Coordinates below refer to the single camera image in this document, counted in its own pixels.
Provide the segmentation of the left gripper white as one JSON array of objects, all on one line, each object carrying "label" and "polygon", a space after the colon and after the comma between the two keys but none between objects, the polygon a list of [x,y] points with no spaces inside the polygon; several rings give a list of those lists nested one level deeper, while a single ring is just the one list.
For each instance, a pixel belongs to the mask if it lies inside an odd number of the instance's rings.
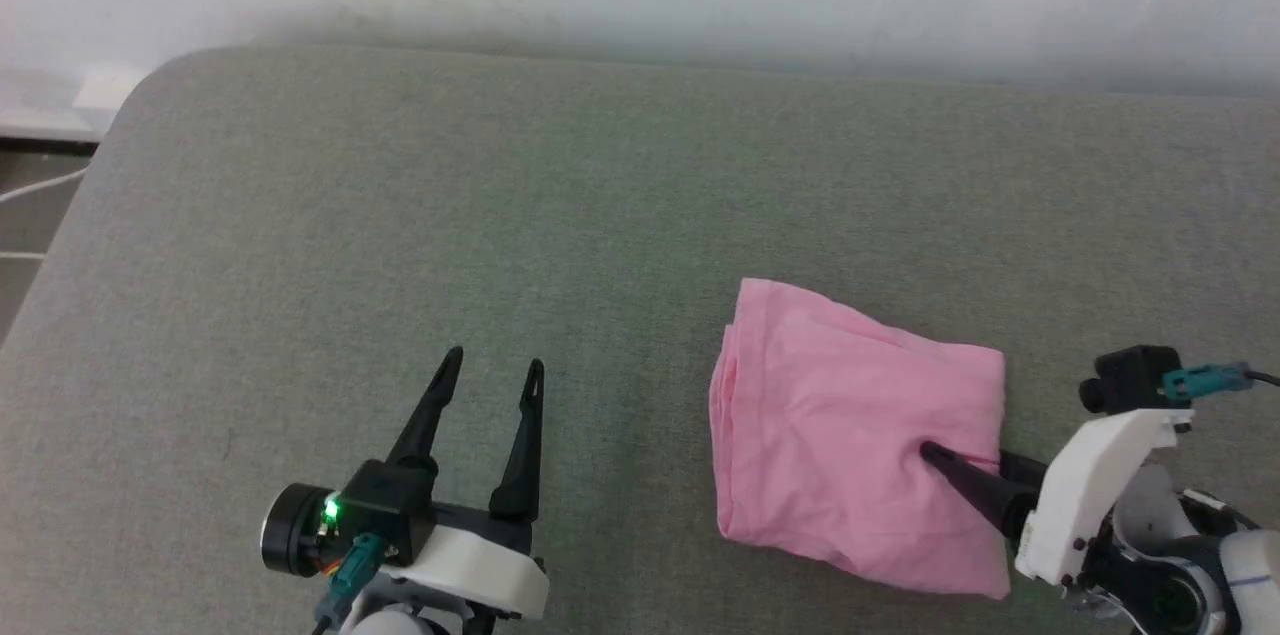
[{"label": "left gripper white", "polygon": [[[452,402],[465,348],[454,344],[433,374],[387,462],[438,474],[433,447]],[[518,399],[520,422],[488,511],[434,506],[426,544],[410,566],[384,565],[372,580],[372,612],[399,611],[428,622],[538,621],[550,590],[532,556],[540,510],[545,370],[532,360]]]}]

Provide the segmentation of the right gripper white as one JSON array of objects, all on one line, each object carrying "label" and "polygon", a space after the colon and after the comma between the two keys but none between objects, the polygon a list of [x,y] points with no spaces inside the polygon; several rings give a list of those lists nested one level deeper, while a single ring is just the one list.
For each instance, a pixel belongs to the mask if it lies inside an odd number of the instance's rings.
[{"label": "right gripper white", "polygon": [[1133,410],[1093,420],[1050,466],[1001,451],[992,474],[936,442],[923,442],[920,456],[1004,538],[1020,536],[1014,561],[1020,575],[1053,585],[1071,577],[1082,586],[1087,553],[1097,547],[1091,576],[1100,585],[1157,588],[1180,574],[1157,551],[1194,530],[1171,474],[1149,457],[1174,448],[1178,429],[1194,416],[1194,410]]}]

